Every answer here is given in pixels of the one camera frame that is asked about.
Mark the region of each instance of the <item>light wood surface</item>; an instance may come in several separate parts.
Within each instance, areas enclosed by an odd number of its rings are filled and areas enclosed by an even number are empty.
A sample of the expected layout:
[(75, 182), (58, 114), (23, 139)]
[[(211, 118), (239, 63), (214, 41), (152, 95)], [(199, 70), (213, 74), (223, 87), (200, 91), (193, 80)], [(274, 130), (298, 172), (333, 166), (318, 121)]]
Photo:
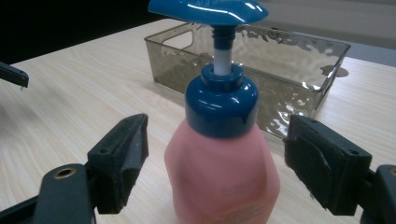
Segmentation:
[[(184, 118), (183, 95), (155, 83), (144, 37), (181, 24), (156, 21), (14, 66), (29, 88), (0, 80), (0, 210), (37, 195), (42, 176), (85, 163), (87, 152), (121, 119), (147, 113), (149, 157), (128, 205), (98, 223), (176, 223), (163, 152)], [(373, 154), (372, 169), (396, 163), (396, 68), (345, 58), (316, 115)], [(281, 178), (269, 223), (359, 223), (312, 200), (283, 160), (280, 139), (264, 133)]]

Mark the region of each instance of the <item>transparent gray bin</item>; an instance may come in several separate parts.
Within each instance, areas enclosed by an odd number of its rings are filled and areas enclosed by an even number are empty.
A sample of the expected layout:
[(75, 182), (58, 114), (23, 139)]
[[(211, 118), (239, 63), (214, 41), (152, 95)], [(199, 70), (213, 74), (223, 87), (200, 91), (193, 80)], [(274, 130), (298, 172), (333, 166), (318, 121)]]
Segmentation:
[[(212, 28), (184, 23), (145, 38), (154, 80), (184, 93), (213, 61)], [(291, 114), (315, 116), (349, 50), (344, 43), (250, 25), (237, 28), (233, 62), (257, 85), (262, 130), (287, 134)]]

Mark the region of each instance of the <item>pink liquid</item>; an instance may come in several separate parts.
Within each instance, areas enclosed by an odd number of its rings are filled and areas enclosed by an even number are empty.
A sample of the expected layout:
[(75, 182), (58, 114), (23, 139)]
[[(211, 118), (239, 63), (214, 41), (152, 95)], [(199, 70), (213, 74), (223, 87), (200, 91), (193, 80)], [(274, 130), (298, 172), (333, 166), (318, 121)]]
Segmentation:
[(257, 125), (218, 139), (183, 120), (165, 163), (180, 224), (265, 223), (279, 194), (279, 176)]

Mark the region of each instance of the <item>pump bottle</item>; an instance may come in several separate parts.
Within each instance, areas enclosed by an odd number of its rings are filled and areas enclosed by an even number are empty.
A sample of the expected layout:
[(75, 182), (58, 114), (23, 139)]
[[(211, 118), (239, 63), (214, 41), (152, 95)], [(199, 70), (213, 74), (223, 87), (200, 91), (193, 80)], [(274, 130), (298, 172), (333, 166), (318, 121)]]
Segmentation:
[(213, 27), (214, 62), (189, 84), (186, 118), (164, 155), (178, 222), (266, 223), (279, 176), (256, 124), (258, 90), (231, 52), (237, 25), (267, 11), (251, 0), (151, 0), (148, 10)]

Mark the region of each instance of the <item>black wall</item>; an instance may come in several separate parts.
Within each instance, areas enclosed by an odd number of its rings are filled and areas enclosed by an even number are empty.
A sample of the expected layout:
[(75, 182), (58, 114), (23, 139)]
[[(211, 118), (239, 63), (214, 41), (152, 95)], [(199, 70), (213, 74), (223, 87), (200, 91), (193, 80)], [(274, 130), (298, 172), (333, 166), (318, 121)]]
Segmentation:
[(0, 3), (0, 62), (17, 63), (162, 16), (149, 0), (6, 0)]

